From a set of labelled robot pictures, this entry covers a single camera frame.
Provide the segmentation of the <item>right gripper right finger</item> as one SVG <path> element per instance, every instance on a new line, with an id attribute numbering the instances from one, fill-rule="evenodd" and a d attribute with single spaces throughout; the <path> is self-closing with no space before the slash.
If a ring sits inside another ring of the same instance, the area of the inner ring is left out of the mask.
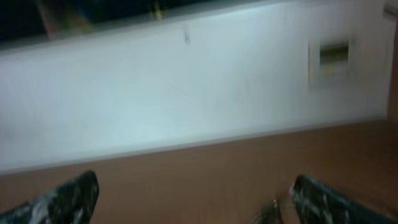
<path id="1" fill-rule="evenodd" d="M 290 194 L 300 223 L 397 224 L 307 175 L 297 176 Z"/>

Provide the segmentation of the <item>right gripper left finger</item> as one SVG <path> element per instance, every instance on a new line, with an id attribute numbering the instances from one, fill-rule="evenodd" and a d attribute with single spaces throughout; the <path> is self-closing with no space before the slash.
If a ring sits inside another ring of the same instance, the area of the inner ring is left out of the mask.
<path id="1" fill-rule="evenodd" d="M 100 194 L 96 173 L 88 170 L 42 195 L 1 213 L 1 224 L 89 223 Z"/>

